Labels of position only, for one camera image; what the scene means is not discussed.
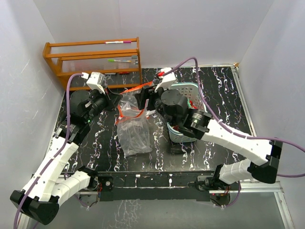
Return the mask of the clear orange zip top bag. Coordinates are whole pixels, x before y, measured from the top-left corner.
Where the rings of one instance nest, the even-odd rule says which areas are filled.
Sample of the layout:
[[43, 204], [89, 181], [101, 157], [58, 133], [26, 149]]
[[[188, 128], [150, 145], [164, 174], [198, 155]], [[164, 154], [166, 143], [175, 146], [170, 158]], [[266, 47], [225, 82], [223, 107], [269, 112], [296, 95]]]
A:
[[137, 119], [142, 116], [148, 118], [155, 111], [148, 111], [146, 109], [140, 110], [137, 105], [137, 100], [135, 94], [139, 93], [144, 86], [152, 86], [152, 82], [144, 83], [133, 87], [131, 89], [125, 90], [121, 93], [123, 96], [120, 100], [117, 108], [119, 111], [119, 117], [115, 124], [118, 125], [119, 122], [127, 121], [129, 119]]

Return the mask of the red green dragon fruit toy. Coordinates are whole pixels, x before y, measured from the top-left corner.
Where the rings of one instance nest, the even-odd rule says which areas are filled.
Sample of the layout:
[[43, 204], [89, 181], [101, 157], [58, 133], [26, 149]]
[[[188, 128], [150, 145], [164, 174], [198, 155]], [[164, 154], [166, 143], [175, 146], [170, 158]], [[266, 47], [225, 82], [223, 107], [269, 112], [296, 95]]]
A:
[[197, 109], [197, 107], [193, 104], [193, 102], [191, 100], [188, 99], [187, 101], [188, 107], [189, 108], [193, 108], [193, 109]]

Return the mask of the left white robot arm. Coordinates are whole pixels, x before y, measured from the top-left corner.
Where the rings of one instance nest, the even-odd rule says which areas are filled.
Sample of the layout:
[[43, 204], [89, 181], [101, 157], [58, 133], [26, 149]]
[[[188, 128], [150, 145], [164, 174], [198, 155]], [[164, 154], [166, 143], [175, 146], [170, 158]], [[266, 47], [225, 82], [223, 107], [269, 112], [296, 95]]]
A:
[[114, 110], [122, 95], [106, 88], [104, 92], [78, 90], [66, 93], [66, 113], [41, 165], [30, 181], [14, 190], [10, 201], [20, 213], [48, 225], [56, 217], [60, 206], [81, 189], [94, 190], [98, 186], [97, 171], [82, 166], [62, 182], [58, 178], [70, 157], [78, 150], [90, 132], [90, 122], [105, 110]]

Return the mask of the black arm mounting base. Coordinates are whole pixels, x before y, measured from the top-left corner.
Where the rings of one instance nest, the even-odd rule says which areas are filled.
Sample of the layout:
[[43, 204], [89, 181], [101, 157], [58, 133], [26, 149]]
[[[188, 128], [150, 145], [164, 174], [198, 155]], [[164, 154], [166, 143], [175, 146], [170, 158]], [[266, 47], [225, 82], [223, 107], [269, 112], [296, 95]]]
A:
[[197, 200], [210, 201], [212, 192], [227, 194], [229, 186], [216, 184], [212, 172], [99, 172], [101, 201]]

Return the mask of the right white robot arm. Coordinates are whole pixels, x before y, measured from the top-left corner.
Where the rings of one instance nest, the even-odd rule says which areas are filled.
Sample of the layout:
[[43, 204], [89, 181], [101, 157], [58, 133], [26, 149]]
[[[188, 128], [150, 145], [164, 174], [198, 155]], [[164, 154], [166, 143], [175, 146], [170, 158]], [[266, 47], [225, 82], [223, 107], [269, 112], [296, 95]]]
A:
[[273, 184], [276, 181], [282, 143], [238, 137], [228, 126], [221, 126], [211, 114], [189, 107], [187, 97], [176, 89], [145, 86], [135, 94], [140, 110], [157, 111], [186, 137], [212, 142], [244, 156], [230, 165], [218, 165], [211, 177], [197, 180], [204, 190], [225, 189], [232, 183], [254, 178]]

